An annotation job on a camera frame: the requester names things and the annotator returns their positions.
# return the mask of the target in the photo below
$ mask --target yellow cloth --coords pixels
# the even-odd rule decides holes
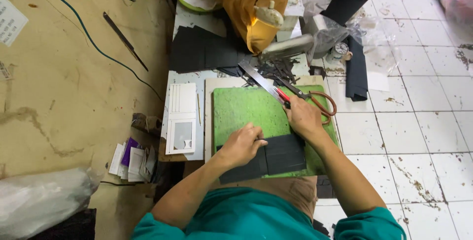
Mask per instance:
[[[277,28],[261,21],[255,22],[254,6],[267,7],[270,0],[220,0],[232,20],[235,32],[240,34],[248,49],[255,55],[261,53],[274,39]],[[286,9],[287,0],[273,0],[274,9],[281,14]]]

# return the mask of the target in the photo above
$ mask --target brown scissors handle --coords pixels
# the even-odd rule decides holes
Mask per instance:
[[[324,115],[325,117],[327,117],[327,121],[325,122],[322,122],[323,125],[328,125],[328,123],[330,123],[330,121],[332,120],[332,116],[334,116],[336,113],[337,113],[337,105],[335,104],[334,102],[334,99],[332,99],[330,96],[328,96],[327,94],[323,93],[323,92],[318,92],[318,91],[309,91],[309,94],[311,95],[310,99],[312,100],[312,102],[314,104],[316,104],[316,106],[320,109],[320,112],[322,113],[322,115]],[[326,99],[328,99],[328,101],[332,104],[332,107],[334,108],[333,112],[329,112],[321,103],[319,103],[319,101],[316,100],[316,98],[314,98],[312,95],[320,95]]]

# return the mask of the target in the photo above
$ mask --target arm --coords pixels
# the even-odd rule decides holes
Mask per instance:
[[[314,148],[322,159],[337,199],[348,217],[386,204],[358,168],[340,151],[322,127],[320,110],[297,96],[286,109],[292,129]]]
[[[246,124],[233,132],[223,147],[202,167],[171,188],[153,207],[154,219],[183,229],[194,216],[210,185],[224,172],[247,164],[259,147],[268,144],[261,127]]]

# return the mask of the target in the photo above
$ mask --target stack of cards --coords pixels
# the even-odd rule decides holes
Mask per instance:
[[[127,142],[117,144],[108,172],[129,182],[151,182],[155,165],[157,154],[154,148],[143,149],[130,137]]]

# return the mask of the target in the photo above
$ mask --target purple card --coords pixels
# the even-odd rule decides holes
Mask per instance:
[[[121,159],[121,164],[125,165],[126,167],[130,165],[130,152],[132,150],[132,147],[138,149],[143,148],[138,142],[136,142],[136,140],[132,139],[132,137],[128,139],[128,142],[125,147],[125,152],[123,153],[123,158]]]

